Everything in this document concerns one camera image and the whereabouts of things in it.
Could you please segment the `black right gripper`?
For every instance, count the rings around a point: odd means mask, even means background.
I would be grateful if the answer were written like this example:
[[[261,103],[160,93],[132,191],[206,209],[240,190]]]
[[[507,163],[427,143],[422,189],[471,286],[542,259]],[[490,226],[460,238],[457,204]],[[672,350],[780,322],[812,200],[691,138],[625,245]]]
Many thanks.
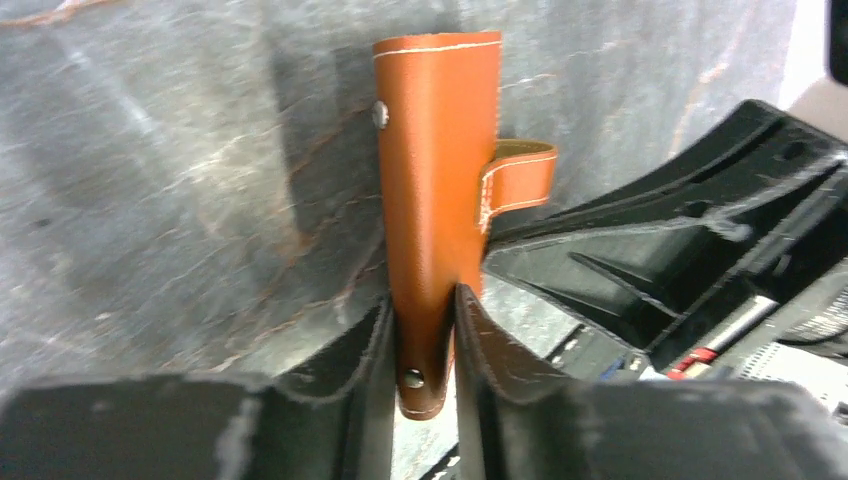
[[[847,162],[755,150],[782,132],[847,142],[760,100],[612,192],[493,236],[493,276],[682,378],[783,335],[790,307],[847,259]]]

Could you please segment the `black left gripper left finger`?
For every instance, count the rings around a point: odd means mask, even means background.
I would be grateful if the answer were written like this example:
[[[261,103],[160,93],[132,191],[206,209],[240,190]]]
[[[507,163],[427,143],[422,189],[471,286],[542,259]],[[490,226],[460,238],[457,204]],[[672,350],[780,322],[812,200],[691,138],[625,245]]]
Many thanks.
[[[5,479],[386,479],[395,413],[387,302],[277,376],[40,378],[1,406]]]

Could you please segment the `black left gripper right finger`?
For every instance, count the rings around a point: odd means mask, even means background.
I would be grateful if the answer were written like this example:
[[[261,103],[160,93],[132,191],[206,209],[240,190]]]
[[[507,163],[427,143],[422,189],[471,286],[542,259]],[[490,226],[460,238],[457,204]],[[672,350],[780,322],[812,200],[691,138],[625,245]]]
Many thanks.
[[[571,378],[454,294],[465,479],[843,479],[847,444],[802,388]]]

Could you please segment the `brown leather card holder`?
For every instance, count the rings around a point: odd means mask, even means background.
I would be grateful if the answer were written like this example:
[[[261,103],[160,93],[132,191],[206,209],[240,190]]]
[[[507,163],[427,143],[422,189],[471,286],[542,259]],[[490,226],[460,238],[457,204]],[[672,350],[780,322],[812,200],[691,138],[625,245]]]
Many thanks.
[[[498,135],[497,31],[393,37],[376,43],[378,131],[387,267],[397,322],[403,415],[442,409],[453,362],[453,292],[482,290],[491,221],[544,204],[555,146]]]

